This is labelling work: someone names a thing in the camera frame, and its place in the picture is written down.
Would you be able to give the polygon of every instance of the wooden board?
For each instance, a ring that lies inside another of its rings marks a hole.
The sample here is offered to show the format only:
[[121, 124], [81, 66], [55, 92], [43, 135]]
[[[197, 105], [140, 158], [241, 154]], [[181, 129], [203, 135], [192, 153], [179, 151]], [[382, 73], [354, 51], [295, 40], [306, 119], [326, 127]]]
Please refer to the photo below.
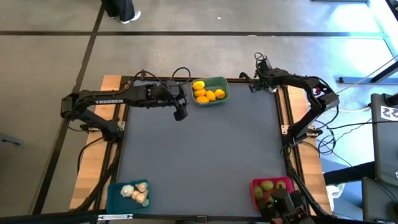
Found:
[[[104, 76], [101, 90], [118, 90], [120, 86], [121, 76], [106, 75]], [[292, 105], [292, 112], [294, 121], [298, 121], [307, 112], [308, 105], [305, 99], [305, 94], [302, 90], [294, 87], [289, 87], [289, 96]], [[285, 103], [283, 102], [283, 93], [281, 94], [282, 113], [284, 114], [287, 124], [287, 114]], [[121, 107], [119, 117], [123, 115], [123, 108]], [[95, 113], [104, 119], [112, 119], [114, 113], [114, 105], [97, 106]], [[87, 143], [101, 137], [101, 133], [90, 133]], [[307, 142], [315, 144], [314, 139], [306, 139]], [[101, 166], [104, 159], [106, 143], [99, 141], [97, 144], [86, 149], [81, 160], [80, 171], [76, 180], [75, 190], [72, 196], [70, 208], [78, 207], [84, 199], [90, 194], [95, 185], [100, 179]], [[299, 145], [300, 156], [302, 161], [305, 184], [310, 190], [311, 194], [317, 202], [323, 207], [325, 211], [331, 213], [328, 196], [326, 194], [325, 180], [322, 174], [322, 167], [318, 152], [310, 146], [304, 144]], [[105, 207], [106, 191], [103, 191], [100, 208]]]

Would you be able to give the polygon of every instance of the garlic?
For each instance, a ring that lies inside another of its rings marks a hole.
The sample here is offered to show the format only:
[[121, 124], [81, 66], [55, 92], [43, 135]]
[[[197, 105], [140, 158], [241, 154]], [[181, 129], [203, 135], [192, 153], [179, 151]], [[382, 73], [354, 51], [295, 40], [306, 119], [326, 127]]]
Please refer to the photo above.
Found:
[[149, 199], [146, 199], [144, 203], [142, 203], [142, 206], [146, 207], [149, 205]]
[[136, 201], [137, 201], [138, 203], [144, 203], [145, 200], [147, 199], [147, 195], [148, 195], [148, 191], [145, 191], [145, 192], [143, 192], [143, 193], [137, 195]]
[[140, 192], [145, 192], [148, 189], [148, 183], [147, 182], [142, 182], [140, 184], [136, 184], [136, 187]]
[[120, 191], [120, 194], [123, 197], [130, 197], [133, 191], [134, 191], [134, 187], [129, 185], [129, 184], [127, 184], [127, 185], [122, 187], [122, 189]]
[[131, 198], [135, 200], [137, 198], [137, 195], [139, 195], [139, 194], [141, 194], [141, 192], [139, 192], [138, 190], [135, 190], [132, 192]]

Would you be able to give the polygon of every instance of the red bowl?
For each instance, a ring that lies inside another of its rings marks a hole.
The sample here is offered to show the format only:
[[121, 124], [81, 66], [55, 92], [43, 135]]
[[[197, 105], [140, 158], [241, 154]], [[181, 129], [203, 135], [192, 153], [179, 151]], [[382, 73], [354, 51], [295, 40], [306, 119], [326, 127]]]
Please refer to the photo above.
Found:
[[[270, 180], [274, 184], [276, 184], [276, 182], [278, 182], [280, 180], [283, 180], [286, 184], [286, 190], [289, 193], [292, 193], [294, 191], [292, 180], [288, 177], [271, 177], [271, 178], [253, 179], [250, 183], [250, 189], [251, 189], [251, 197], [253, 199], [253, 205], [254, 205], [254, 208], [256, 209], [256, 211], [258, 211], [259, 209], [257, 208], [256, 199], [254, 198], [253, 186], [260, 185], [260, 183], [264, 180]], [[264, 192], [264, 200], [268, 200], [269, 196], [271, 195], [271, 192], [272, 192], [272, 190], [268, 190], [267, 192]]]

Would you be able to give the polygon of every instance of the blue bowl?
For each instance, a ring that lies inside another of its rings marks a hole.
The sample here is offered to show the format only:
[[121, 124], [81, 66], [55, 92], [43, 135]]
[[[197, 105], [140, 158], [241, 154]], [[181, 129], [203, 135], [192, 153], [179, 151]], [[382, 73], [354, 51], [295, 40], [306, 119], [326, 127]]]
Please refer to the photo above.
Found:
[[142, 179], [142, 180], [133, 180], [132, 182], [126, 182], [126, 183], [115, 183], [115, 184], [110, 184], [108, 186], [108, 198], [106, 201], [106, 213], [108, 214], [124, 214], [124, 213], [132, 213], [134, 210], [137, 209], [142, 209], [142, 208], [147, 208], [142, 206], [140, 203], [136, 202], [133, 200], [131, 197], [123, 197], [120, 194], [120, 191], [122, 190], [122, 187], [130, 184], [131, 186], [134, 187], [135, 190], [137, 190], [136, 184], [140, 184], [142, 182], [147, 182], [148, 180]]

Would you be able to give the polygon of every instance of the black floor stripe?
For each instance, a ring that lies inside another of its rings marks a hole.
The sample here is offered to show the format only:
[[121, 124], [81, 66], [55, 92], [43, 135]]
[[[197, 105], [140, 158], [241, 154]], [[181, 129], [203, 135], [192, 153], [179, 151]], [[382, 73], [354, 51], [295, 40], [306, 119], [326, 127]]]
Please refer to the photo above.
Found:
[[[90, 31], [0, 31], [0, 35], [91, 36]], [[99, 31], [98, 36], [258, 36], [258, 37], [352, 37], [383, 38], [382, 32], [249, 32], [249, 31]]]
[[[87, 69], [91, 51], [93, 50], [93, 47], [94, 47], [96, 33], [98, 32], [98, 29], [100, 28], [103, 14], [104, 14], [104, 8], [103, 8], [103, 6], [101, 6], [99, 9], [98, 15], [97, 15], [95, 26], [93, 28], [93, 31], [91, 32], [91, 37], [88, 41], [86, 52], [83, 57], [83, 61], [81, 63], [80, 71], [76, 78], [75, 86], [73, 87], [73, 90], [72, 90], [74, 93], [79, 92], [81, 83], [83, 82], [83, 77], [84, 77], [86, 69]], [[50, 162], [49, 162], [49, 165], [47, 166], [47, 170], [45, 172], [43, 182], [42, 182], [42, 185], [40, 186], [39, 194], [37, 196], [37, 199], [36, 199], [33, 211], [32, 211], [33, 215], [42, 213], [45, 199], [47, 197], [49, 188], [51, 186], [51, 181], [52, 181], [52, 178], [53, 178], [53, 175], [55, 172], [55, 168], [57, 167], [58, 159], [61, 154], [63, 142], [65, 141], [67, 131], [68, 131], [68, 122], [64, 119], [60, 125], [60, 129], [57, 133], [57, 136], [55, 137], [55, 142], [53, 144]]]

